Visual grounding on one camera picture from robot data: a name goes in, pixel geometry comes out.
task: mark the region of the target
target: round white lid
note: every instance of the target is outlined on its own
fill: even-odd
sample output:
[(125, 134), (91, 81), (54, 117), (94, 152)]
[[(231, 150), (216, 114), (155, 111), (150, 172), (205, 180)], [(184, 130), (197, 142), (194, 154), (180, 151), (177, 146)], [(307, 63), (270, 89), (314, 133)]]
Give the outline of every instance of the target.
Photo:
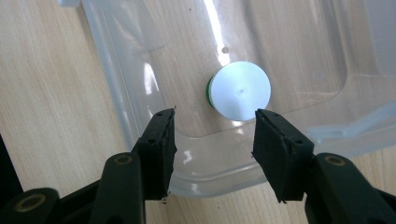
[(244, 121), (255, 118), (258, 108), (267, 107), (271, 84), (265, 72), (249, 62), (230, 63), (213, 76), (209, 100), (225, 118)]

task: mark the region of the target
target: transparent plastic bin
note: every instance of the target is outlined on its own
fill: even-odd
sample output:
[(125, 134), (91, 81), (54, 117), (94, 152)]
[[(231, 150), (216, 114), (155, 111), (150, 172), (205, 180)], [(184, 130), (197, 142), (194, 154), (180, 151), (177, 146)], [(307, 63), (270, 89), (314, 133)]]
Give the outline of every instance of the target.
[(265, 181), (255, 120), (223, 118), (205, 86), (237, 61), (260, 66), (282, 114), (351, 157), (396, 144), (396, 2), (83, 0), (125, 140), (176, 110), (172, 193), (215, 196)]

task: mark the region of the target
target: white cap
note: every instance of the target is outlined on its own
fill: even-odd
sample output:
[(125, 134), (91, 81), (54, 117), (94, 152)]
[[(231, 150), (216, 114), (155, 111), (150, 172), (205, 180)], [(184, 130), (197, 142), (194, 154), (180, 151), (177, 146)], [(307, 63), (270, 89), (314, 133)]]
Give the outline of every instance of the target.
[(249, 62), (230, 63), (221, 68), (208, 84), (213, 107), (226, 119), (255, 118), (255, 111), (267, 107), (271, 84), (265, 72)]

